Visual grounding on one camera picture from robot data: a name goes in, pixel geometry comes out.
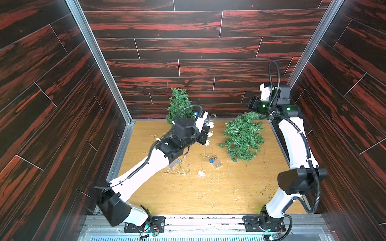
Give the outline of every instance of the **fallen christmas tree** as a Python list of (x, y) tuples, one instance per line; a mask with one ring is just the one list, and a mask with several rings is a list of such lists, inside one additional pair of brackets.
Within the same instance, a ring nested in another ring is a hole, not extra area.
[(227, 122), (227, 127), (222, 134), (229, 139), (221, 143), (220, 147), (228, 149), (228, 154), (233, 162), (239, 160), (249, 162), (260, 150), (259, 146), (264, 143), (264, 136), (259, 134), (263, 130), (262, 122), (253, 122), (259, 117), (260, 114), (255, 112), (246, 112), (238, 116), (236, 120)]

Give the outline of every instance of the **clear plastic battery pack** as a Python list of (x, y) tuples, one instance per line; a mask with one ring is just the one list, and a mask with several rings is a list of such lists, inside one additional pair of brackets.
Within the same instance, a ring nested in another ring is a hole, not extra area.
[(215, 168), (222, 167), (222, 162), (219, 160), (217, 156), (213, 156), (209, 159), (209, 162), (213, 164)]

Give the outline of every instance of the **electrical wire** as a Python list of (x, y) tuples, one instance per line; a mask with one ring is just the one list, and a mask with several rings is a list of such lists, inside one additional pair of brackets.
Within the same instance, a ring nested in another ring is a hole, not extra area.
[(277, 114), (275, 112), (272, 112), (271, 115), (275, 116), (275, 117), (280, 117), (283, 120), (288, 121), (296, 129), (296, 131), (300, 134), (301, 138), (303, 139), (304, 146), (306, 148), (306, 155), (307, 155), (306, 161), (308, 162), (308, 165), (311, 169), (312, 177), (313, 177), (313, 179), (315, 181), (315, 185), (316, 185), (316, 195), (315, 195), (315, 200), (314, 200), (314, 203), (313, 203), (311, 209), (308, 209), (307, 205), (305, 204), (305, 202), (301, 198), (294, 197), (294, 199), (299, 200), (301, 202), (301, 204), (303, 205), (304, 209), (306, 210), (306, 212), (308, 214), (314, 214), (316, 212), (316, 210), (318, 209), (319, 202), (320, 202), (320, 181), (319, 181), (318, 174), (316, 173), (316, 170), (312, 164), (311, 150), (310, 150), (310, 145), (308, 144), (308, 140), (307, 140), (306, 136), (304, 135), (304, 133), (301, 132), (300, 128), (293, 121), (291, 121), (290, 118), (288, 118), (284, 115), (281, 115), (281, 114)]
[[(200, 108), (200, 111), (198, 112), (198, 114), (197, 114), (197, 116), (196, 116), (196, 119), (195, 119), (195, 120), (197, 120), (198, 117), (200, 117), (200, 116), (202, 115), (202, 111), (203, 111), (203, 110), (202, 110), (202, 106), (199, 105), (199, 104), (191, 104), (191, 105), (189, 105), (189, 106), (183, 108), (183, 109), (176, 115), (176, 117), (174, 118), (174, 123), (176, 123), (176, 122), (179, 120), (179, 117), (181, 116), (182, 113), (184, 113), (184, 111), (186, 111), (186, 110), (188, 110), (188, 109), (190, 109), (190, 108), (193, 108), (193, 107), (198, 107), (198, 108)], [(134, 176), (139, 170), (141, 170), (141, 169), (149, 162), (151, 153), (153, 152), (153, 149), (154, 149), (155, 145), (158, 144), (158, 142), (160, 142), (161, 140), (163, 140), (163, 139), (169, 137), (169, 136), (173, 133), (173, 130), (174, 130), (174, 129), (175, 129), (175, 125), (173, 125), (172, 128), (171, 128), (171, 129), (170, 129), (163, 137), (161, 137), (160, 139), (158, 139), (157, 141), (155, 141), (155, 142), (153, 143), (153, 145), (151, 146), (151, 148), (150, 148), (150, 150), (149, 150), (149, 155), (147, 156), (147, 159), (146, 159), (146, 160), (145, 160), (145, 161), (144, 161), (137, 169), (135, 169), (132, 173), (130, 173), (130, 174), (128, 175), (128, 177), (126, 177), (123, 181), (119, 181), (118, 184), (115, 184), (114, 186), (110, 186), (110, 187), (99, 187), (99, 186), (94, 186), (94, 188), (96, 188), (96, 189), (105, 189), (105, 191), (107, 191), (107, 190), (110, 190), (110, 189), (113, 188), (113, 187), (116, 187), (116, 186), (118, 186), (118, 185), (121, 185), (124, 181), (130, 179), (132, 176)]]
[(269, 76), (269, 84), (270, 84), (270, 87), (271, 87), (271, 91), (273, 91), (273, 84), (272, 84), (272, 75), (271, 75), (271, 64), (274, 63), (275, 66), (276, 66), (276, 71), (278, 73), (278, 86), (276, 88), (276, 91), (275, 93), (271, 96), (271, 101), (269, 102), (268, 106), (267, 106), (267, 110), (269, 110), (269, 108), (271, 107), (272, 105), (272, 102), (273, 100), (276, 98), (276, 96), (278, 95), (278, 92), (279, 92), (279, 89), (280, 89), (280, 70), (279, 70), (279, 65), (278, 63), (275, 61), (275, 60), (271, 60), (268, 64), (268, 76)]

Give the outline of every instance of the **metal vent grille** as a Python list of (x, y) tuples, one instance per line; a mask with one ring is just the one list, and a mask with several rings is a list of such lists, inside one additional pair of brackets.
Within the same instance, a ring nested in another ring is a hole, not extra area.
[[(263, 237), (261, 235), (245, 235), (243, 237), (217, 237), (217, 238), (183, 238), (183, 237), (173, 237), (173, 238), (162, 238), (162, 237), (153, 237), (149, 239), (142, 239), (143, 241), (264, 241)], [(138, 238), (133, 237), (122, 237), (117, 238), (115, 237), (92, 237), (91, 241), (139, 241)]]

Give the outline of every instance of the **artificial pine tree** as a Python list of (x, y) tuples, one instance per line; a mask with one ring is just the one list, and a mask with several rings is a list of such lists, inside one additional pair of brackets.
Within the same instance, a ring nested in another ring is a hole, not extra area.
[[(167, 108), (169, 114), (166, 116), (166, 121), (171, 124), (176, 115), (185, 107), (191, 105), (189, 100), (189, 95), (186, 93), (186, 89), (171, 89), (173, 97), (169, 98), (170, 106)], [(192, 108), (184, 111), (180, 118), (192, 118), (193, 119), (194, 110)]]
[(264, 136), (259, 135), (259, 132), (263, 130), (262, 123), (253, 122), (259, 117), (260, 115), (255, 112), (245, 112), (236, 120), (227, 122), (227, 127), (222, 134), (229, 139), (221, 143), (220, 147), (228, 149), (233, 162), (238, 160), (249, 162), (260, 150), (259, 146), (264, 143)]

